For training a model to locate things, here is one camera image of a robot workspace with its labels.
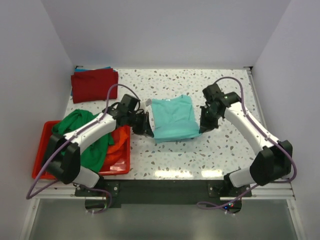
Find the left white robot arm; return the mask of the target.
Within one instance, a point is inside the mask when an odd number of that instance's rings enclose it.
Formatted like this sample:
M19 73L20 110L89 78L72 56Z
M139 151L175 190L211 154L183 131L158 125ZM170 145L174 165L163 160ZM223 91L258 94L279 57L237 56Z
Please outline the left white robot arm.
M146 110L151 100L141 102L125 94L120 102L108 106L93 120L64 135L54 133L43 158L43 168L65 185L77 184L88 188L99 185L103 178L81 165L81 154L101 137L129 126L136 135L154 137Z

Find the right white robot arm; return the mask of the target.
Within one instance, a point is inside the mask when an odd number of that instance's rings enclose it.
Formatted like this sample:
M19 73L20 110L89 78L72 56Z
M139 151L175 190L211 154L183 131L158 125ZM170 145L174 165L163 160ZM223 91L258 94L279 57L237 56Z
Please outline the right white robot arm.
M292 144L287 140L280 141L269 133L247 110L242 96L235 92L223 93L216 83L202 92L205 105L200 108L199 133L217 129L219 119L226 119L247 140L255 154L251 166L223 177L221 194L250 184L264 186L292 176Z

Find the teal t shirt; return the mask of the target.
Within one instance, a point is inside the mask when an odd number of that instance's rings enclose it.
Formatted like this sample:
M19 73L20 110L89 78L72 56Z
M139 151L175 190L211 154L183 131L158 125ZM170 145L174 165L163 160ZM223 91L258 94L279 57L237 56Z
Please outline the teal t shirt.
M153 99L151 109L154 120L154 140L157 144L199 137L190 96L180 95L171 99Z

